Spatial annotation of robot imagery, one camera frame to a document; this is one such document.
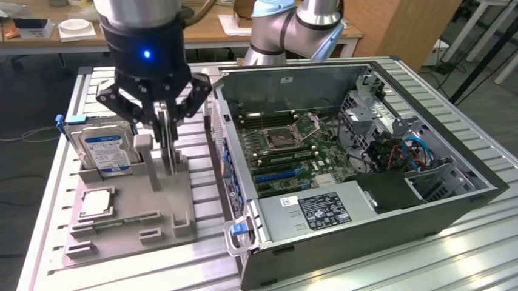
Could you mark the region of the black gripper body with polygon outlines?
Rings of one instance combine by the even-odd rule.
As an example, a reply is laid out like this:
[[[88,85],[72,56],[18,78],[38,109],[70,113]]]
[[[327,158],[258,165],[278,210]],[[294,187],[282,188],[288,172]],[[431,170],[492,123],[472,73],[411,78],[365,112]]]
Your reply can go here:
[[[152,102],[176,104],[190,72],[184,53],[184,20],[174,15],[162,24],[130,27],[100,18],[116,71],[116,85],[140,99],[146,85]]]

